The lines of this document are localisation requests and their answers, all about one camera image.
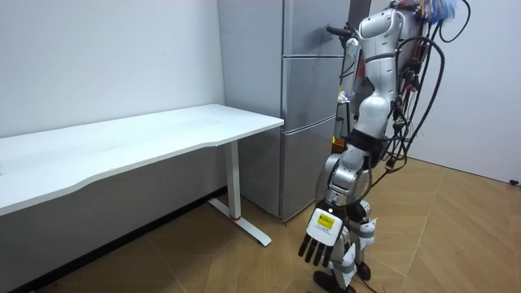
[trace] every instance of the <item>white table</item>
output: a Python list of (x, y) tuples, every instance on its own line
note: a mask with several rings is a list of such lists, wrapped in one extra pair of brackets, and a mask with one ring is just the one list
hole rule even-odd
[(225, 144), (229, 207), (209, 201), (263, 245), (241, 218), (237, 140), (281, 119), (222, 105), (134, 116), (0, 139), (0, 216), (56, 199), (103, 178), (203, 147)]

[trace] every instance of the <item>parquet floor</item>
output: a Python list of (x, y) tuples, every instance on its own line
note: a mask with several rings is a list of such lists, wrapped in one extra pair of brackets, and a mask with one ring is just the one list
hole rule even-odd
[[(367, 200), (378, 217), (366, 257), (376, 291), (521, 292), (518, 187), (411, 160)], [(273, 239), (264, 248), (206, 204), (39, 292), (323, 292), (297, 256), (312, 210), (283, 224), (245, 199), (243, 215)]]

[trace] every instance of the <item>robot finger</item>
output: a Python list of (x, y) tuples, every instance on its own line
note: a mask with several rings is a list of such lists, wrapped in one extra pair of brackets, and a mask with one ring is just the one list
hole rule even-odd
[(306, 248), (309, 245), (309, 241), (311, 241), (311, 236), (306, 234), (304, 236), (304, 240), (302, 241), (302, 244), (300, 244), (300, 249), (299, 249), (299, 256), (300, 257), (302, 257), (304, 255), (304, 252), (306, 252)]
[(329, 264), (329, 259), (331, 258), (332, 252), (333, 252), (333, 247), (326, 248), (326, 254), (324, 255), (324, 261), (322, 262), (322, 266), (324, 268), (327, 268), (327, 265)]
[(306, 262), (311, 261), (311, 257), (313, 256), (313, 253), (315, 252), (315, 248), (317, 247), (318, 241), (316, 239), (311, 240), (311, 243), (309, 244), (308, 253), (306, 254), (306, 258), (304, 259)]
[(324, 248), (326, 248), (326, 244), (324, 244), (324, 243), (318, 244), (317, 254), (315, 255), (315, 259), (313, 260), (314, 265), (318, 265), (320, 263), (320, 258), (322, 257)]

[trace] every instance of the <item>humanoid robot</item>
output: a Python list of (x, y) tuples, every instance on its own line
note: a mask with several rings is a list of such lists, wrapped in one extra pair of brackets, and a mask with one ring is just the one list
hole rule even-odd
[[(470, 7), (464, 3), (470, 18)], [(370, 205), (363, 199), (379, 181), (373, 183), (371, 170), (386, 160), (385, 176), (406, 164), (407, 151), (431, 109), (443, 75), (444, 55), (433, 41), (442, 23), (429, 20), (419, 3), (393, 1), (360, 22), (358, 30), (349, 23), (344, 28), (327, 28), (340, 36), (347, 51), (359, 43), (359, 53), (351, 101), (357, 122), (346, 139), (344, 153), (332, 155), (317, 180), (316, 207), (299, 250), (306, 262), (322, 263), (331, 270), (331, 275), (321, 271), (313, 275), (326, 291), (354, 293), (349, 283), (355, 274), (370, 280), (364, 251), (374, 241), (376, 222), (370, 219)], [(431, 37), (433, 24), (436, 28)], [(415, 130), (409, 131), (433, 48), (441, 59), (438, 81), (425, 114)], [(390, 118), (394, 134), (388, 138)], [(404, 164), (395, 168), (402, 160)]]

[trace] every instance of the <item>refrigerator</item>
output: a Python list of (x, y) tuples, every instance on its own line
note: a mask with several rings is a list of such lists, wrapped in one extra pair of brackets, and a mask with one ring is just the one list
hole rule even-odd
[(350, 4), (218, 2), (226, 105), (285, 120), (239, 141), (241, 194), (283, 221), (314, 201), (331, 154), (344, 51), (326, 27), (342, 28)]

